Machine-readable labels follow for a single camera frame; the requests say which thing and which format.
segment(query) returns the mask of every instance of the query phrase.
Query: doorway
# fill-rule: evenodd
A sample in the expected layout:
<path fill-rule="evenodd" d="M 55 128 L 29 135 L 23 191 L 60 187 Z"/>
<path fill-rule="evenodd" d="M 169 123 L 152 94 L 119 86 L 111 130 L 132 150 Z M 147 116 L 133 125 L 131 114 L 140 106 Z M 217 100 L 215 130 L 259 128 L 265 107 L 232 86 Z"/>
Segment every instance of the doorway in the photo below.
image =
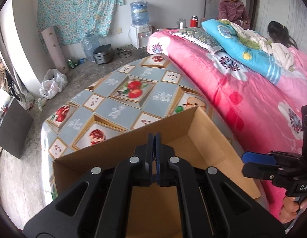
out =
<path fill-rule="evenodd" d="M 257 22 L 257 19 L 258 19 L 259 2 L 260 0 L 250 0 L 249 17 L 251 19 L 251 29 L 252 30 L 254 30 L 255 23 Z"/>

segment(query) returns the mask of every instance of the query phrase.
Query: box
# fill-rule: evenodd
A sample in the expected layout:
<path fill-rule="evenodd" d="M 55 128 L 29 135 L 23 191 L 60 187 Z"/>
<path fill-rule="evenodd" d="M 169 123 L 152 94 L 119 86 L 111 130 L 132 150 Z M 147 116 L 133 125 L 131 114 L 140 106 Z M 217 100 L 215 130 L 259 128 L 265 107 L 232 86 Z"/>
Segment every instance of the box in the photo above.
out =
<path fill-rule="evenodd" d="M 243 163 L 231 144 L 202 108 L 196 107 L 119 135 L 92 147 L 58 158 L 53 164 L 56 187 L 64 191 L 95 166 L 108 169 L 147 143 L 148 133 L 161 133 L 162 143 L 192 166 L 215 166 L 252 198 L 261 196 L 252 179 L 242 175 Z M 181 219 L 175 187 L 134 187 L 126 237 L 181 237 Z"/>

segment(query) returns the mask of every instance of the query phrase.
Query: metal screw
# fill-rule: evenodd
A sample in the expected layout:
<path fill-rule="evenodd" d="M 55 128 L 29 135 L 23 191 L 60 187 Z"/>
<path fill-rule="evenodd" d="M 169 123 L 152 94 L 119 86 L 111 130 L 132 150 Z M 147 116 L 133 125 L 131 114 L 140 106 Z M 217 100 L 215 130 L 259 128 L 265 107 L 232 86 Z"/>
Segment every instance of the metal screw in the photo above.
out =
<path fill-rule="evenodd" d="M 101 171 L 102 171 L 102 169 L 100 167 L 94 167 L 91 170 L 92 174 L 94 174 L 94 175 L 100 174 Z"/>
<path fill-rule="evenodd" d="M 207 169 L 207 172 L 210 175 L 215 175 L 215 174 L 217 174 L 217 169 L 215 167 L 210 167 L 210 168 Z"/>
<path fill-rule="evenodd" d="M 173 164 L 176 164 L 176 163 L 180 162 L 180 159 L 178 157 L 176 157 L 176 156 L 170 157 L 169 160 Z"/>
<path fill-rule="evenodd" d="M 135 164 L 138 163 L 139 160 L 140 160 L 139 157 L 133 156 L 129 159 L 129 162 Z"/>

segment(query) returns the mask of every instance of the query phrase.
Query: red thermos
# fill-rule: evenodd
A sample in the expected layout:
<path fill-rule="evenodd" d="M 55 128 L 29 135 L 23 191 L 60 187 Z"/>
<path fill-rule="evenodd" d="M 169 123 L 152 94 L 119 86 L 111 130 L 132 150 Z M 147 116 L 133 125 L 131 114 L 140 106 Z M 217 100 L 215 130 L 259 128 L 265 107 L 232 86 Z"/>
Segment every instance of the red thermos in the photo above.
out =
<path fill-rule="evenodd" d="M 197 16 L 192 16 L 190 27 L 197 28 L 197 26 L 198 26 L 198 18 Z"/>

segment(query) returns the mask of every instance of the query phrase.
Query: green can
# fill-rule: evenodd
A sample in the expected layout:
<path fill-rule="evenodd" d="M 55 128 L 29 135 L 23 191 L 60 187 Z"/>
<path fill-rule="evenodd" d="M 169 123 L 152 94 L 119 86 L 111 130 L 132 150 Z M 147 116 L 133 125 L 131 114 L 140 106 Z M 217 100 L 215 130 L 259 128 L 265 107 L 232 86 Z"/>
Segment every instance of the green can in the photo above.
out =
<path fill-rule="evenodd" d="M 67 59 L 67 65 L 72 69 L 75 68 L 75 64 L 73 63 L 73 60 L 71 58 Z"/>

